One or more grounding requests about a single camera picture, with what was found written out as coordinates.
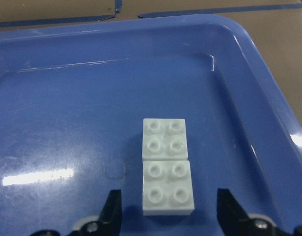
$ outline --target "blue tray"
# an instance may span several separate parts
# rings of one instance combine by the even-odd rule
[[[142,216],[143,118],[186,119],[191,216]],[[240,25],[192,15],[0,33],[0,236],[64,236],[117,188],[122,236],[223,235],[217,188],[284,230],[302,224],[302,129]]]

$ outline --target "building block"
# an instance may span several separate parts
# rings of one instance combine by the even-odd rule
[[[190,163],[143,161],[143,215],[190,215],[195,209]]]
[[[188,160],[184,119],[144,119],[142,160]]]

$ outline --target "lego brick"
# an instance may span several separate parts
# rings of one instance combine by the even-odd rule
[[[190,215],[195,208],[190,163],[143,161],[143,215]]]
[[[184,119],[144,119],[142,160],[187,160]]]

